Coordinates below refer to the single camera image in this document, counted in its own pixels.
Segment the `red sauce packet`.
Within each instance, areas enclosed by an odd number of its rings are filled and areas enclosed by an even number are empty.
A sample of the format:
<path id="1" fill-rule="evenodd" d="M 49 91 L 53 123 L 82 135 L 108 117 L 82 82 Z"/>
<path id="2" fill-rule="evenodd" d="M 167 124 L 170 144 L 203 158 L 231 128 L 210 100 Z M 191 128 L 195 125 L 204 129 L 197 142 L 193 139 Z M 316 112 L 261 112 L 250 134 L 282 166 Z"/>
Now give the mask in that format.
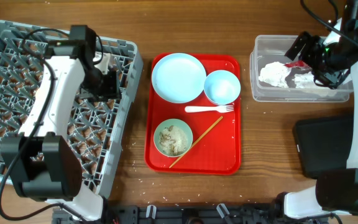
<path id="1" fill-rule="evenodd" d="M 299 69 L 309 69 L 310 68 L 310 66 L 302 60 L 286 63 L 285 66 L 288 68 L 299 68 Z"/>

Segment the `white napkin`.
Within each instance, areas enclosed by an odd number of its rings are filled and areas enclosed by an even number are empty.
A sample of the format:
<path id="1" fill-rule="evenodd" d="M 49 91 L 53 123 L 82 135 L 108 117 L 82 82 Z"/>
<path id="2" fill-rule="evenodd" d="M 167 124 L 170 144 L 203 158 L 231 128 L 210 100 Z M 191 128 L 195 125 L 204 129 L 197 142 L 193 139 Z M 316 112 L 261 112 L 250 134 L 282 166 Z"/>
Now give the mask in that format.
<path id="1" fill-rule="evenodd" d="M 273 62 L 268 63 L 261 69 L 259 74 L 259 81 L 279 88 L 288 88 L 287 81 L 291 68 L 288 68 L 284 63 Z"/>
<path id="2" fill-rule="evenodd" d="M 295 74 L 293 78 L 296 88 L 316 88 L 317 86 L 314 83 L 314 75 L 311 72 L 304 74 Z"/>

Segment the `small light blue bowl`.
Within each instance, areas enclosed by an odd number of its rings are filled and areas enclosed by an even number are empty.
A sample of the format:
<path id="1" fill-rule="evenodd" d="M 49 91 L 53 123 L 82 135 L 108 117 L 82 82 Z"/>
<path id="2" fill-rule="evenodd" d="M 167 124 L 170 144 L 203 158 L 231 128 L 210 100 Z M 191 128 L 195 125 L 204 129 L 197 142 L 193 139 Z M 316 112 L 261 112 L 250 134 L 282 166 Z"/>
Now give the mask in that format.
<path id="1" fill-rule="evenodd" d="M 215 105 L 233 103 L 240 95 L 241 83 L 235 74 L 227 70 L 216 70 L 206 76 L 204 93 Z"/>

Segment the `large light blue plate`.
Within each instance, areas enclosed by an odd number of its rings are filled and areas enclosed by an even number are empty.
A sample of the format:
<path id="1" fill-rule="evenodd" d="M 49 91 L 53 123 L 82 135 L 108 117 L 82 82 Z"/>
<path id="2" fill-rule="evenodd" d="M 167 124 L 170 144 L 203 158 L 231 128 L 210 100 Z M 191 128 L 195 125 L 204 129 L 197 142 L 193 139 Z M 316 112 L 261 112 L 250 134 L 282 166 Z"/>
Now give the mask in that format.
<path id="1" fill-rule="evenodd" d="M 152 70 L 152 86 L 159 97 L 170 103 L 188 103 L 204 88 L 206 70 L 194 56 L 173 53 L 162 57 Z"/>

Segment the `green bowl with rice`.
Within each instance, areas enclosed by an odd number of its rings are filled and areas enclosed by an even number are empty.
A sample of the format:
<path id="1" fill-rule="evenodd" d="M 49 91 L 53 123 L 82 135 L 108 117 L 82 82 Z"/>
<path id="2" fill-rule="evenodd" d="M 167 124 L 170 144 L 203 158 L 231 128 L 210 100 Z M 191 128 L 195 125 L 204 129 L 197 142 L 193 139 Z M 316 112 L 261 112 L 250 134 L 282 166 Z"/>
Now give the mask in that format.
<path id="1" fill-rule="evenodd" d="M 193 132 L 184 121 L 167 119 L 156 127 L 152 140 L 162 155 L 180 157 L 191 148 Z"/>

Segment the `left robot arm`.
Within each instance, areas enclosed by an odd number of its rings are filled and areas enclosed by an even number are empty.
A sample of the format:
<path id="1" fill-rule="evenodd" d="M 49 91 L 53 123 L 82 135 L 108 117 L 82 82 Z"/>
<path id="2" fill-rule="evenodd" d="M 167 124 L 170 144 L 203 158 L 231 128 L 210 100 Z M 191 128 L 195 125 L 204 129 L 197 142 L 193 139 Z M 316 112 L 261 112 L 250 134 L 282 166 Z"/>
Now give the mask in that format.
<path id="1" fill-rule="evenodd" d="M 64 40 L 47 44 L 39 60 L 44 74 L 32 110 L 19 133 L 0 145 L 4 180 L 11 180 L 18 196 L 59 207 L 82 223 L 116 223 L 107 200 L 83 183 L 80 162 L 67 144 L 79 89 L 92 101 L 121 98 L 101 38 L 86 25 L 73 25 Z"/>

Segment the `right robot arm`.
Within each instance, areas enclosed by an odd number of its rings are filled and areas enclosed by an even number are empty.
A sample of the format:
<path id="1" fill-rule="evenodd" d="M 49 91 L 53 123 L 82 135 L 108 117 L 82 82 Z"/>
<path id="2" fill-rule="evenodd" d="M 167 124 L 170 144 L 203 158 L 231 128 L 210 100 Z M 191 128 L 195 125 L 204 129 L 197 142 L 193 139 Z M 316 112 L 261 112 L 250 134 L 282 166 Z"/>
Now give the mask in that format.
<path id="1" fill-rule="evenodd" d="M 317 35 L 302 32 L 286 52 L 290 60 L 299 58 L 312 69 L 314 83 L 337 88 L 351 77 L 354 88 L 354 127 L 346 168 L 324 172 L 314 187 L 281 193 L 282 216 L 290 222 L 358 215 L 358 1 L 346 2 L 340 28 L 325 22 L 305 4 L 302 8 L 316 21 L 339 36 L 325 44 Z"/>

